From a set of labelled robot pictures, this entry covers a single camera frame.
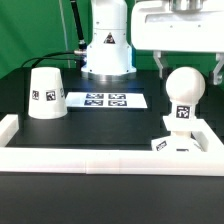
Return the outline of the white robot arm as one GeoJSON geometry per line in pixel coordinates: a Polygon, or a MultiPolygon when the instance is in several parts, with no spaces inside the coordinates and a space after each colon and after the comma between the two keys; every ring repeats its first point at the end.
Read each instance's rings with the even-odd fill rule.
{"type": "Polygon", "coordinates": [[[138,1],[127,13],[124,0],[91,0],[93,37],[82,72],[88,78],[116,80],[136,69],[132,51],[149,50],[161,78],[169,74],[166,52],[216,55],[211,83],[224,79],[224,0],[138,1]]]}

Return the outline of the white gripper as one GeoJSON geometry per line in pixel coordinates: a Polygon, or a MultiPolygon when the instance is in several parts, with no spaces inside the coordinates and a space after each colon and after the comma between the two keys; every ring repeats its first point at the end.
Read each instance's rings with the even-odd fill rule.
{"type": "Polygon", "coordinates": [[[212,52],[216,66],[210,83],[220,85],[224,70],[224,0],[205,0],[196,12],[175,12],[166,0],[141,1],[131,15],[131,41],[138,50],[153,52],[159,77],[172,72],[162,51],[212,52]]]}

